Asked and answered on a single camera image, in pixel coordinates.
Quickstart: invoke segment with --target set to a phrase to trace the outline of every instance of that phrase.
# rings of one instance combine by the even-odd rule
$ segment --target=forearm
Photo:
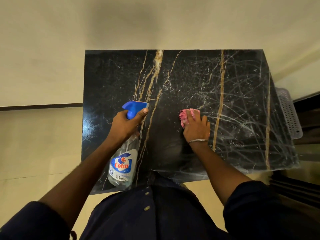
[[[223,161],[206,143],[193,142],[190,146],[206,169],[210,183],[223,205],[239,184],[251,180]]]
[[[39,201],[60,214],[72,229],[88,195],[117,148],[108,139],[104,141]]]

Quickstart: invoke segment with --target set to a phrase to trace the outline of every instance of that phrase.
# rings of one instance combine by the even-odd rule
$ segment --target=rolled-up sleeve
[[[65,220],[41,202],[29,202],[0,229],[0,239],[69,239]]]
[[[239,239],[297,239],[290,221],[293,210],[261,181],[240,184],[226,202],[226,230]]]

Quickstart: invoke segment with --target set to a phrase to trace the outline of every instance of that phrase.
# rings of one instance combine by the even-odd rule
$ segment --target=blue spray nozzle
[[[122,108],[128,110],[127,118],[131,120],[140,110],[148,108],[148,106],[149,104],[147,102],[129,101],[125,103]]]

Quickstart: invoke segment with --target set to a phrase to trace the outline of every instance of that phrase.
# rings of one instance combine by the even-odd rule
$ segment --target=hand
[[[127,113],[127,110],[121,111],[113,118],[110,132],[105,140],[106,143],[120,147],[134,133],[137,133],[139,136],[138,125],[140,125],[144,117],[146,117],[148,109],[142,109],[131,120],[127,119]]]
[[[182,121],[184,123],[184,132],[183,135],[187,142],[196,140],[196,139],[205,139],[208,140],[210,136],[210,122],[206,116],[200,118],[200,113],[194,111],[195,120],[192,117],[192,114],[189,110],[186,110],[186,115],[188,122]]]

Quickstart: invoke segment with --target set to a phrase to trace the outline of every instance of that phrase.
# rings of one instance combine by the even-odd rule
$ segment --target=black marble table
[[[82,160],[131,100],[150,104],[133,186],[150,170],[178,182],[208,178],[182,134],[186,108],[208,117],[210,147],[243,173],[299,164],[262,50],[87,50]],[[92,194],[116,191],[108,168]]]

